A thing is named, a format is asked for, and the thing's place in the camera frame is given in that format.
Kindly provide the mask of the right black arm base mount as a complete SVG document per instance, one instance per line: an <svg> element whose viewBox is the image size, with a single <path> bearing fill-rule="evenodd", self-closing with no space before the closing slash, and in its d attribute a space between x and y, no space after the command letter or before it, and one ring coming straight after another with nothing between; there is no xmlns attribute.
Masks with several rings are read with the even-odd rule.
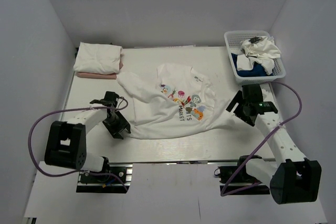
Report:
<svg viewBox="0 0 336 224"><path fill-rule="evenodd" d="M237 166L219 166L214 170L214 176L219 178L220 190L226 185L236 168ZM234 196L270 194L269 188L264 184L258 184L252 187L252 185L256 183L258 183L257 179L247 175L242 169L228 184L224 193Z"/></svg>

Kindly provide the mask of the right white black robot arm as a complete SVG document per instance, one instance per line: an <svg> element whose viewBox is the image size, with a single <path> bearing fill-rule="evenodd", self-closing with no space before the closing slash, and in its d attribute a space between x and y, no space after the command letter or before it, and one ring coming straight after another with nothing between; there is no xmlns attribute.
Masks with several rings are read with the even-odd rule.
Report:
<svg viewBox="0 0 336 224"><path fill-rule="evenodd" d="M239 159L236 170L223 182L220 195L264 184L279 205L316 201L322 168L295 145L285 128L292 119L281 120L274 103L264 101L260 85L243 85L227 111L256 127L264 140L250 155Z"/></svg>

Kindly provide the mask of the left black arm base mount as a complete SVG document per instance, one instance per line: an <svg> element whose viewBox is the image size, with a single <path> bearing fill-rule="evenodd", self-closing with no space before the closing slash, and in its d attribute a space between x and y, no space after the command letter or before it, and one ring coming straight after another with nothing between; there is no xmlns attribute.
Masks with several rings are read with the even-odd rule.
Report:
<svg viewBox="0 0 336 224"><path fill-rule="evenodd" d="M109 164L107 175L91 175L81 172L78 176L77 193L126 194L132 180L132 164Z"/></svg>

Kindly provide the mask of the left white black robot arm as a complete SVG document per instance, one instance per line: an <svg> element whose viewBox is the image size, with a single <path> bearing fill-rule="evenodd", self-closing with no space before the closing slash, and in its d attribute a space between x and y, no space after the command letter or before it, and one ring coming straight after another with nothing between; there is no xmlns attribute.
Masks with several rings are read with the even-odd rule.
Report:
<svg viewBox="0 0 336 224"><path fill-rule="evenodd" d="M51 166L87 170L101 182L110 178L107 159L87 152L87 134L102 123L113 138L123 139L122 132L131 132L125 117L111 105L93 104L68 121L55 121L49 131L45 163Z"/></svg>

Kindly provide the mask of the white cartoon print t-shirt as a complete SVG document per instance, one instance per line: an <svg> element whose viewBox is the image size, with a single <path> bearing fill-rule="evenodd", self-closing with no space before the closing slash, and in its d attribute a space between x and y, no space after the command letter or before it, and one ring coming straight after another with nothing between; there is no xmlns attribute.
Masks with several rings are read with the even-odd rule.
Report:
<svg viewBox="0 0 336 224"><path fill-rule="evenodd" d="M227 111L230 98L220 98L209 77L191 66L164 63L148 83L131 72L118 84L133 102L131 137L159 140L186 137L212 129L230 129L238 119Z"/></svg>

